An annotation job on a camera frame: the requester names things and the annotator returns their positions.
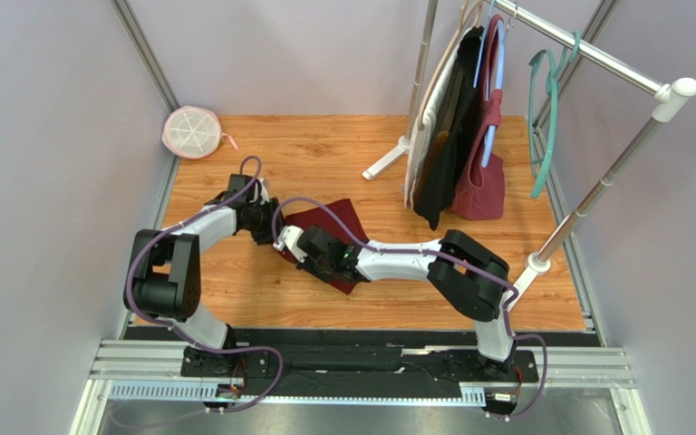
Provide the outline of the dark red cloth napkin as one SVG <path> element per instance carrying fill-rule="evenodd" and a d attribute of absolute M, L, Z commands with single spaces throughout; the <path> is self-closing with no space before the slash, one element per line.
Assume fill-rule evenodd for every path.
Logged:
<path fill-rule="evenodd" d="M 325 206 L 333 211 L 355 236 L 360 238 L 363 242 L 369 241 L 350 199 L 343 198 L 326 204 Z M 344 244 L 351 244 L 353 242 L 348 232 L 319 207 L 289 214 L 285 217 L 285 223 L 287 225 L 300 227 L 302 230 L 307 230 L 310 226 L 317 225 L 330 236 L 339 238 Z M 307 258 L 304 262 L 298 262 L 289 251 L 280 251 L 278 255 L 287 262 L 293 263 L 299 270 L 305 271 L 324 282 L 326 275 L 319 273 L 311 258 Z M 334 277 L 332 277 L 327 284 L 345 295 L 349 295 L 356 287 L 356 282 L 346 282 L 340 278 Z"/>

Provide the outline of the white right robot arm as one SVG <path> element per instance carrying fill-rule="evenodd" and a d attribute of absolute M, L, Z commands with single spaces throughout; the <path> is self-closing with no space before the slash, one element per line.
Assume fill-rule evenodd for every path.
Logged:
<path fill-rule="evenodd" d="M 509 264 L 459 230 L 419 244 L 345 243 L 317 225 L 286 226 L 277 243 L 297 268 L 325 283 L 427 282 L 473 321 L 481 356 L 508 363 L 514 354 L 505 308 Z"/>

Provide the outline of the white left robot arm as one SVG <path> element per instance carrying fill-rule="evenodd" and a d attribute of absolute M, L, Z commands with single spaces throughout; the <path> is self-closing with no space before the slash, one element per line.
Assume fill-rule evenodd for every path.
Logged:
<path fill-rule="evenodd" d="M 201 255 L 216 243 L 246 231 L 259 246 L 273 243 L 277 198 L 265 179 L 229 177 L 227 189 L 194 216 L 172 227 L 142 229 L 133 240 L 123 290 L 125 307 L 155 324 L 174 328 L 189 345 L 227 353 L 237 347 L 235 331 L 201 303 Z"/>

